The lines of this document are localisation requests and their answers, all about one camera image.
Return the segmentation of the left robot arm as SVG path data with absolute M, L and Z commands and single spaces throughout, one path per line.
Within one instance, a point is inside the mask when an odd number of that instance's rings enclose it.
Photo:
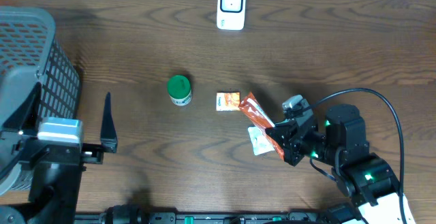
M 16 166 L 33 172 L 28 201 L 2 205 L 2 223 L 73 223 L 85 165 L 101 164 L 105 153 L 117 151 L 110 95 L 104 101 L 99 144 L 83 141 L 79 120 L 46 117 L 37 122 L 41 96 L 42 86 L 37 83 L 1 125 L 1 137 L 12 154 L 1 168 L 1 177 Z

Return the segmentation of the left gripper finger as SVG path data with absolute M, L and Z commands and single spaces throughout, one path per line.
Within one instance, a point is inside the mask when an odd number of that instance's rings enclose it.
M 118 138 L 112 117 L 110 93 L 106 94 L 106 98 L 104 101 L 104 111 L 100 131 L 100 142 L 106 153 L 117 152 Z
M 42 85 L 37 82 L 24 102 L 8 117 L 1 126 L 2 131 L 35 131 L 37 113 L 42 93 Z

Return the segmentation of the small orange sachet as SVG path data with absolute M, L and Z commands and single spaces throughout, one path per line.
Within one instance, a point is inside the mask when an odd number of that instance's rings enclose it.
M 217 93 L 216 95 L 216 111 L 230 112 L 238 111 L 240 104 L 239 92 Z

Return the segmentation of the orange snack bar wrapper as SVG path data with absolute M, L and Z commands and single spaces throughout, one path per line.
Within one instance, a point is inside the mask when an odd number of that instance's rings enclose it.
M 261 132 L 265 135 L 267 140 L 272 144 L 275 151 L 279 155 L 279 158 L 284 160 L 284 152 L 283 149 L 276 143 L 272 138 L 270 138 L 266 134 L 266 129 L 274 127 L 274 123 L 269 119 L 263 109 L 260 107 L 258 101 L 254 97 L 253 93 L 249 93 L 244 99 L 241 100 L 239 104 L 239 109 L 242 113 L 244 113 L 250 121 L 253 123 L 253 126 L 256 126 L 261 130 Z

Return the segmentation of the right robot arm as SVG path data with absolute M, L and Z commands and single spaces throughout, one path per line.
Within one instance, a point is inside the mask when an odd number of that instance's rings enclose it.
M 351 206 L 326 211 L 324 222 L 413 223 L 403 183 L 388 162 L 369 150 L 366 124 L 356 106 L 333 106 L 325 114 L 325 130 L 300 102 L 285 110 L 286 121 L 266 129 L 283 160 L 295 166 L 304 157 L 331 166 L 327 175 L 350 198 Z

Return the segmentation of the green lid jar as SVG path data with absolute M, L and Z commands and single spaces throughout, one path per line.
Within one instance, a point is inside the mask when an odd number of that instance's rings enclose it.
M 186 106 L 192 99 L 191 83 L 185 76 L 172 76 L 167 83 L 167 90 L 174 105 Z

